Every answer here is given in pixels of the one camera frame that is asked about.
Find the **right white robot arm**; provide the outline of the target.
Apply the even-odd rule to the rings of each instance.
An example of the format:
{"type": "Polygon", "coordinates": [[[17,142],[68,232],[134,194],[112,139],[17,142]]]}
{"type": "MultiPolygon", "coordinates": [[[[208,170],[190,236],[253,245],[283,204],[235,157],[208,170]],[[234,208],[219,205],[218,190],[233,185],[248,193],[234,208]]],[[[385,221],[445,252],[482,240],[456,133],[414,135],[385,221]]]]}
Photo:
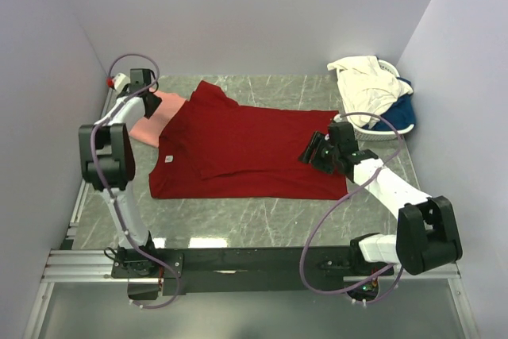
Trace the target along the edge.
{"type": "Polygon", "coordinates": [[[394,235],[372,233],[352,240],[348,265],[356,274],[385,263],[419,275],[462,258],[452,203],[411,186],[372,150],[360,149],[349,122],[334,121],[327,133],[315,132],[299,160],[326,174],[344,175],[394,216],[394,235]]]}

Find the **red t shirt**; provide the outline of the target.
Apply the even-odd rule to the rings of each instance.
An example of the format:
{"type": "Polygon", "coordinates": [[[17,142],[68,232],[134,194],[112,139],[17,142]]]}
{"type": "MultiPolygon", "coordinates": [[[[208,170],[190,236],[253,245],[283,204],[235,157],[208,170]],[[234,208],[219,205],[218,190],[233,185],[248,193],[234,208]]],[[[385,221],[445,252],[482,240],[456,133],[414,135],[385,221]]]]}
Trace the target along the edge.
{"type": "Polygon", "coordinates": [[[201,81],[159,136],[151,196],[337,200],[347,193],[345,177],[298,159],[333,115],[242,106],[201,81]]]}

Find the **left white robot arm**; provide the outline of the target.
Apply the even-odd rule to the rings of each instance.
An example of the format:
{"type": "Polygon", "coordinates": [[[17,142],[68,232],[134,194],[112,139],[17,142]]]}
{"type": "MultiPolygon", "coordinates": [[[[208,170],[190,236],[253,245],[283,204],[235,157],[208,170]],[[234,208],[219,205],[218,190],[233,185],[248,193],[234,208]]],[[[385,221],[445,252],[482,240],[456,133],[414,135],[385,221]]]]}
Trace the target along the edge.
{"type": "Polygon", "coordinates": [[[161,99],[150,91],[156,73],[135,68],[128,76],[110,80],[117,92],[113,108],[92,125],[79,127],[79,155],[83,180],[101,193],[118,234],[114,261],[142,277],[153,275],[159,258],[133,193],[136,165],[129,132],[143,118],[151,117],[161,99]]]}

